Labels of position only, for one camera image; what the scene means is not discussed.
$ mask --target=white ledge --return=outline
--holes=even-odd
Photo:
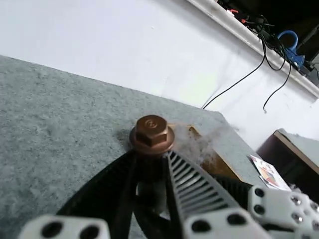
[[[225,9],[223,9],[218,3],[216,3],[213,0],[187,1],[193,4],[196,8],[200,9],[211,19],[223,26],[225,29],[230,31],[237,38],[245,42],[248,46],[257,51],[260,55],[264,55],[261,40],[249,29],[247,29],[242,23],[240,23],[236,18],[230,15]],[[283,58],[273,50],[268,49],[267,58],[273,65],[277,67],[280,67],[283,63]],[[289,63],[286,62],[281,70],[288,74]],[[295,68],[291,69],[289,78],[295,80],[305,89],[307,89],[310,93],[319,98],[318,87],[315,86],[305,76],[302,76]]]

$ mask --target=hex bolt head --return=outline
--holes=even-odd
[[[167,152],[172,148],[174,138],[174,132],[167,121],[153,115],[140,118],[130,133],[133,148],[147,155]]]
[[[300,200],[298,197],[296,197],[296,196],[292,196],[290,199],[291,199],[291,201],[294,202],[294,204],[295,204],[296,206],[298,206],[298,205],[301,204],[301,200]]]
[[[315,210],[317,213],[319,213],[319,206],[318,206],[317,203],[312,202],[312,203],[310,203],[310,206],[311,206],[311,208],[312,208],[313,210]]]
[[[319,222],[313,221],[313,229],[314,231],[319,231]]]
[[[167,140],[167,122],[158,116],[142,117],[136,123],[135,134],[137,141],[152,147]]]
[[[299,216],[297,213],[292,213],[291,217],[295,220],[296,223],[302,223],[303,222],[303,218],[301,216]]]

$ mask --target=mounting hole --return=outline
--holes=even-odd
[[[240,214],[231,214],[228,216],[227,221],[230,225],[244,225],[246,219]]]
[[[260,188],[256,188],[255,189],[255,194],[258,196],[258,197],[264,197],[265,196],[265,192],[264,190],[260,189]]]
[[[98,237],[100,229],[97,226],[88,226],[82,230],[80,239],[95,239]]]
[[[41,234],[44,238],[53,238],[61,232],[62,228],[61,222],[51,222],[43,227]]]
[[[263,215],[265,213],[265,208],[261,205],[254,206],[254,210],[257,214]]]
[[[211,227],[207,221],[197,220],[191,225],[191,229],[196,233],[205,233],[211,230]]]

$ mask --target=gray table surface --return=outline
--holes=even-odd
[[[222,114],[0,56],[0,238],[54,214],[85,182],[126,151],[128,132],[149,114],[220,130],[215,150],[251,184],[256,153]],[[136,221],[131,238],[143,237]]]

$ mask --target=blue clamp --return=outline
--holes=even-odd
[[[301,67],[304,64],[305,61],[305,56],[301,55],[298,56],[296,53],[296,47],[298,44],[298,36],[294,31],[291,30],[287,30],[287,31],[283,31],[282,33],[279,33],[279,35],[277,36],[278,39],[280,39],[280,37],[282,37],[285,34],[290,34],[295,38],[295,42],[291,47],[285,47],[285,54],[286,57],[291,61],[291,62],[295,62],[296,65],[299,67]]]

